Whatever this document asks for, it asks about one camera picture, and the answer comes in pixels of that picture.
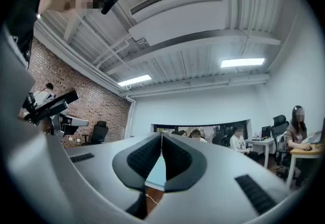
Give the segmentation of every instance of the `air conditioner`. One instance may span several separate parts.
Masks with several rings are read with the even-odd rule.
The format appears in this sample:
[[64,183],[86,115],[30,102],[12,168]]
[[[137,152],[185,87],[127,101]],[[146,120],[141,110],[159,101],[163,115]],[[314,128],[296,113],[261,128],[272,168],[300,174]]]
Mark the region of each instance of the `air conditioner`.
[[202,31],[225,29],[224,0],[144,0],[130,9],[138,23],[129,29],[137,41],[150,46]]

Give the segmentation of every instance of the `white table leg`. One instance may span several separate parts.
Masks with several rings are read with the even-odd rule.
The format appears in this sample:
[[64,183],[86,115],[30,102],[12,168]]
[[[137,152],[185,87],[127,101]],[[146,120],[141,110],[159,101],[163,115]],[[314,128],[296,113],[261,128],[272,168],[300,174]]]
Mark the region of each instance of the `white table leg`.
[[265,146],[265,162],[264,162],[264,168],[268,167],[268,161],[269,161],[269,145]]
[[291,164],[290,164],[290,170],[289,175],[286,180],[286,186],[290,188],[291,181],[293,180],[294,172],[295,172],[295,166],[296,166],[296,157],[295,155],[291,155]]

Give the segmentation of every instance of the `ceiling light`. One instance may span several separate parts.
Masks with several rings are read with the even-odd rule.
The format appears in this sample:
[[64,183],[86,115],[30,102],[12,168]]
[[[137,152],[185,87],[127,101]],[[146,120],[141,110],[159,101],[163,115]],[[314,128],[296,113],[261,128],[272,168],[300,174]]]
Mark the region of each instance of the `ceiling light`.
[[130,79],[130,80],[125,80],[123,82],[120,82],[118,85],[120,86],[127,86],[133,83],[137,83],[137,82],[141,82],[141,81],[145,81],[145,80],[151,80],[151,77],[149,75],[144,75],[138,78],[134,78],[134,79]]
[[222,61],[221,67],[226,68],[226,67],[262,65],[264,60],[265,60],[264,58],[225,59]]

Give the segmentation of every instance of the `person's hand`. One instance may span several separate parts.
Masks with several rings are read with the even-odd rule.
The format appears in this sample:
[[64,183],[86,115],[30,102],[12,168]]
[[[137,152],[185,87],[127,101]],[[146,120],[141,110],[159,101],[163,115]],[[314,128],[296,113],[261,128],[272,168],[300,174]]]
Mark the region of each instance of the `person's hand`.
[[306,151],[311,149],[310,144],[300,144],[300,146],[301,146],[301,149],[306,150]]

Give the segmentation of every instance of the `white cable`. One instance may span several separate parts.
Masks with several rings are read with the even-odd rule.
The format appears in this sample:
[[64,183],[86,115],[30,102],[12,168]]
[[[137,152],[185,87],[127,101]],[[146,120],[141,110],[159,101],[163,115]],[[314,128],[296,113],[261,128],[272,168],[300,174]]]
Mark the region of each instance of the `white cable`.
[[138,41],[138,44],[143,44],[143,43],[148,43],[146,41],[146,38],[142,37],[142,39],[140,41]]
[[157,205],[158,205],[158,203],[157,203],[157,202],[155,202],[155,201],[153,200],[153,198],[149,196],[149,194],[146,194],[146,197],[149,197],[150,199],[152,199],[152,201],[153,201],[155,204],[157,204]]

